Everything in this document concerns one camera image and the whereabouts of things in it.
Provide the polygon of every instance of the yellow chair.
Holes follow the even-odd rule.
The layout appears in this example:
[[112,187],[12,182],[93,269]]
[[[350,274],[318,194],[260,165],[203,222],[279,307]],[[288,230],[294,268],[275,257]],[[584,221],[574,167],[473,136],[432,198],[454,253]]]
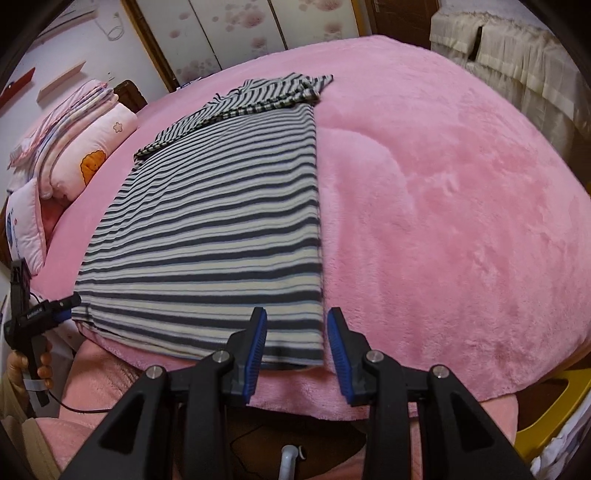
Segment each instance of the yellow chair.
[[566,389],[551,407],[532,425],[517,432],[515,449],[523,460],[530,463],[552,438],[556,437],[566,421],[579,408],[591,389],[591,368],[565,370],[550,381],[565,381]]

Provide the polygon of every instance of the black cable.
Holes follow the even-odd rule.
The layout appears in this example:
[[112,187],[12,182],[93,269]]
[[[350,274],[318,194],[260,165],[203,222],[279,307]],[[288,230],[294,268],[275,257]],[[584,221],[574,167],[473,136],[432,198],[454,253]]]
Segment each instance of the black cable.
[[51,392],[51,390],[47,390],[47,393],[51,398],[53,398],[56,402],[58,402],[62,407],[66,410],[70,410],[74,413],[109,413],[111,411],[110,408],[104,408],[103,410],[78,410],[77,408],[68,407],[68,405],[64,405],[61,400],[58,400],[56,396]]
[[232,454],[236,457],[236,459],[238,460],[238,463],[240,463],[240,466],[242,467],[242,469],[245,471],[245,473],[247,473],[248,475],[256,475],[259,479],[264,480],[263,477],[261,475],[259,475],[256,472],[251,472],[248,468],[246,468],[246,465],[244,465],[242,459],[238,456],[238,454],[234,451],[234,443],[236,443],[238,440],[240,440],[241,438],[245,437],[246,435],[250,435],[251,433],[254,433],[255,431],[257,431],[259,428],[264,427],[265,424],[261,423],[258,427],[253,428],[252,430],[248,430],[248,432],[243,433],[242,435],[239,435],[238,437],[236,437],[235,439],[233,439],[230,442],[230,451],[232,452]]

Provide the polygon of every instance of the metal screw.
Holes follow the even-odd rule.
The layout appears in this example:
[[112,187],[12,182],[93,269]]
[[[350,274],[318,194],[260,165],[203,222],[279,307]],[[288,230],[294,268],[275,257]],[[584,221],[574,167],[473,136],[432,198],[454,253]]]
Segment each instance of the metal screw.
[[217,364],[222,364],[230,360],[230,354],[225,350],[218,350],[212,355],[212,360]]
[[159,365],[152,365],[146,370],[146,376],[154,380],[164,373],[164,368]]
[[365,358],[373,364],[377,364],[384,359],[384,354],[379,350],[370,350],[365,354]]
[[437,378],[447,378],[449,377],[449,369],[444,365],[435,365],[433,367],[433,375]]

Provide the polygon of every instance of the human hand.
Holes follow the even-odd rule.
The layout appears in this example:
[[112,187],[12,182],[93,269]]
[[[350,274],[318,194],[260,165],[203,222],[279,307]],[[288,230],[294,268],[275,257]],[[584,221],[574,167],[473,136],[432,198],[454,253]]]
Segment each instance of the human hand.
[[[37,375],[42,380],[45,380],[47,388],[53,388],[53,370],[51,369],[51,343],[47,342],[47,352],[41,355],[41,366],[37,369]],[[8,355],[7,375],[12,389],[17,395],[17,400],[24,411],[29,405],[29,395],[25,388],[22,378],[22,371],[26,370],[29,365],[28,358],[20,352],[12,351]]]

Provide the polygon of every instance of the white tube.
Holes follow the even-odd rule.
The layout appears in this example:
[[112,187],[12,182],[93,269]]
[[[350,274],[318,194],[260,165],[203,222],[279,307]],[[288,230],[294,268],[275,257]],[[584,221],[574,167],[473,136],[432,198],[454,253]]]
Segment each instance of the white tube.
[[300,451],[293,445],[285,445],[281,449],[281,466],[279,467],[279,480],[294,480],[296,476],[296,460]]

